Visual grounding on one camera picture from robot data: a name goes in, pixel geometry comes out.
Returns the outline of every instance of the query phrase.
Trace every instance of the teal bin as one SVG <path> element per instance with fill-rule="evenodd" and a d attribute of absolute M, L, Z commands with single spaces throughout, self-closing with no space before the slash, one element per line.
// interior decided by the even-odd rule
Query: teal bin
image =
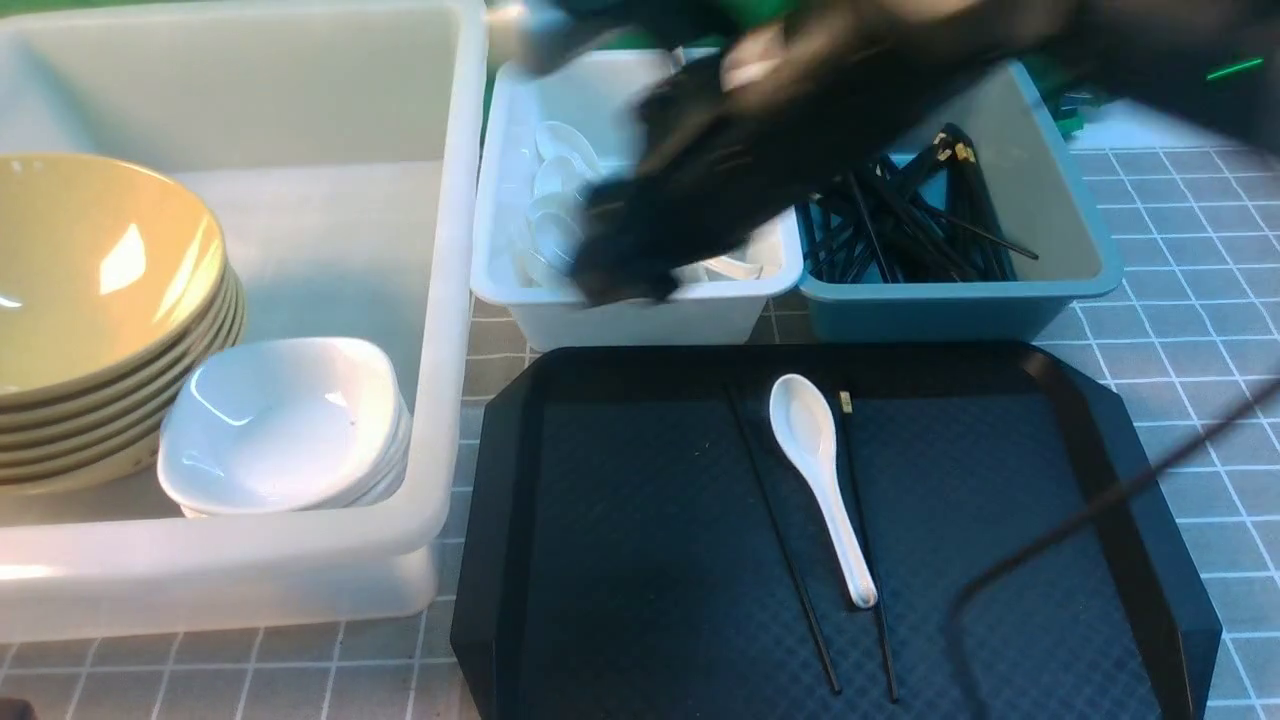
<path fill-rule="evenodd" d="M 1116 243 L 1021 64 L 993 70 L 895 151 L 915 155 L 946 122 L 973 138 L 1001 227 L 1039 260 L 1014 255 L 1016 282 L 832 284 L 806 272 L 800 292 L 819 340 L 1032 340 L 1071 301 L 1120 284 Z"/>

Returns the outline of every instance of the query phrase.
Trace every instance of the green object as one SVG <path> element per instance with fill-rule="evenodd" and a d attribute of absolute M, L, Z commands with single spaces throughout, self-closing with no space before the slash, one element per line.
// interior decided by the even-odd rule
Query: green object
<path fill-rule="evenodd" d="M 1248 69 L 1252 69 L 1252 68 L 1257 68 L 1262 63 L 1263 63 L 1262 58 L 1251 58 L 1248 60 L 1244 60 L 1244 61 L 1240 61 L 1240 63 L 1235 63 L 1234 65 L 1228 65 L 1225 68 L 1220 68 L 1217 70 L 1213 70 L 1210 74 L 1204 76 L 1204 79 L 1208 81 L 1208 82 L 1213 82 L 1215 79 L 1219 79 L 1219 78 L 1224 78 L 1224 77 L 1228 77 L 1228 76 L 1234 76 L 1235 73 L 1239 73 L 1239 72 L 1243 72 L 1243 70 L 1248 70 Z"/>

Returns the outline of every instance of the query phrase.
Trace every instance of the yellow bowl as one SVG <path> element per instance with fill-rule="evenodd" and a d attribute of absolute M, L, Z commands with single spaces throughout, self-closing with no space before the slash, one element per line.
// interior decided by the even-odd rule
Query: yellow bowl
<path fill-rule="evenodd" d="M 38 461 L 18 466 L 0 464 L 0 491 L 4 491 L 0 492 L 0 495 L 17 489 L 17 486 L 28 486 L 33 482 L 70 489 L 72 486 L 77 488 L 88 487 L 122 477 L 122 474 L 111 475 L 111 473 L 116 471 L 122 468 L 122 465 L 118 462 L 110 462 L 109 460 L 120 454 L 132 454 L 132 456 L 137 456 L 140 451 L 138 446 L 143 438 L 160 429 L 160 423 L 169 413 L 173 398 L 177 397 L 178 391 L 182 389 L 182 384 L 186 382 L 189 370 L 200 365 L 214 352 L 238 343 L 243 337 L 246 327 L 246 306 L 243 302 L 243 288 L 239 286 L 238 281 L 234 283 L 234 292 L 237 299 L 232 311 L 223 322 L 221 332 L 219 332 L 216 337 L 210 337 L 212 342 L 204 343 L 204 347 L 188 359 L 184 364 L 187 373 L 183 373 L 179 378 L 177 378 L 170 387 L 161 389 L 159 395 L 145 398 L 143 405 L 129 413 L 127 418 L 113 423 L 114 427 L 110 437 L 101 438 L 97 445 L 82 447 L 72 452 L 60 450 L 52 457 L 45 457 Z M 90 466 L 97 466 L 99 469 L 87 474 L 81 473 L 81 470 Z M 136 471 L 137 469 L 140 468 L 133 468 L 129 471 Z M 68 477 L 76 477 L 78 480 L 70 482 L 68 480 Z M 32 488 L 24 488 L 18 489 L 18 492 L 36 491 L 32 491 Z"/>
<path fill-rule="evenodd" d="M 161 360 L 168 357 L 165 352 L 138 373 L 125 375 L 120 380 L 119 384 L 132 386 L 128 392 L 91 406 L 83 413 L 72 414 L 64 420 L 19 430 L 0 429 L 0 473 L 8 466 L 31 464 L 38 459 L 76 452 L 102 442 L 125 429 L 128 425 L 122 423 L 125 423 L 136 410 L 173 388 L 175 383 L 180 384 L 191 369 L 210 352 L 221 350 L 219 343 L 224 342 L 236 319 L 239 293 L 238 281 L 230 269 L 224 277 L 227 281 L 218 291 L 215 307 L 195 323 L 192 331 L 179 341 L 186 348 L 175 361 L 161 365 Z M 157 366 L 159 372 L 151 372 Z M 141 384 L 132 383 L 138 377 L 148 379 Z"/>
<path fill-rule="evenodd" d="M 104 383 L 86 388 L 74 395 L 37 402 L 24 407 L 0 407 L 0 451 L 22 447 L 31 442 L 56 439 L 52 433 L 60 432 L 72 420 L 92 421 L 100 414 L 119 401 L 136 395 L 140 388 L 155 382 L 156 378 L 178 366 L 186 360 L 198 342 L 204 342 L 219 328 L 219 323 L 229 314 L 234 273 L 230 268 L 223 272 L 218 290 L 209 307 L 191 322 L 187 328 L 169 342 L 159 355 L 138 368 L 128 369 Z"/>
<path fill-rule="evenodd" d="M 193 192 L 96 155 L 0 155 L 0 407 L 60 397 L 164 350 L 227 263 Z"/>

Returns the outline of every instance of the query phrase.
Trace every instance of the spoon handle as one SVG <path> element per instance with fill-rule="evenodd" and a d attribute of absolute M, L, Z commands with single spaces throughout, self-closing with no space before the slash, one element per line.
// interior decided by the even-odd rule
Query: spoon handle
<path fill-rule="evenodd" d="M 854 605 L 867 610 L 876 605 L 878 593 L 876 582 L 872 580 L 872 571 L 867 568 L 867 557 L 863 556 L 863 547 L 858 542 L 858 534 L 845 514 L 840 486 L 831 478 L 827 491 L 819 503 L 822 515 L 827 520 L 827 532 L 836 546 L 836 557 L 840 559 L 840 570 L 845 574 L 845 584 L 849 587 L 849 597 Z"/>

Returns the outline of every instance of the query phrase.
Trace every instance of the black tray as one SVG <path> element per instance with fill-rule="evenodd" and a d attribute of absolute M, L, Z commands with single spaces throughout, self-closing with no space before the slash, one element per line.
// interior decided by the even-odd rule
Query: black tray
<path fill-rule="evenodd" d="M 859 533 L 897 705 L 873 616 L 849 605 L 817 505 L 769 433 L 768 389 L 788 372 L 855 398 Z M 1020 343 L 550 352 L 485 411 L 453 650 L 488 720 L 963 716 L 941 633 L 955 591 L 1146 466 L 1119 396 Z M 983 593 L 965 637 L 995 717 L 1201 717 L 1221 624 L 1148 492 Z"/>

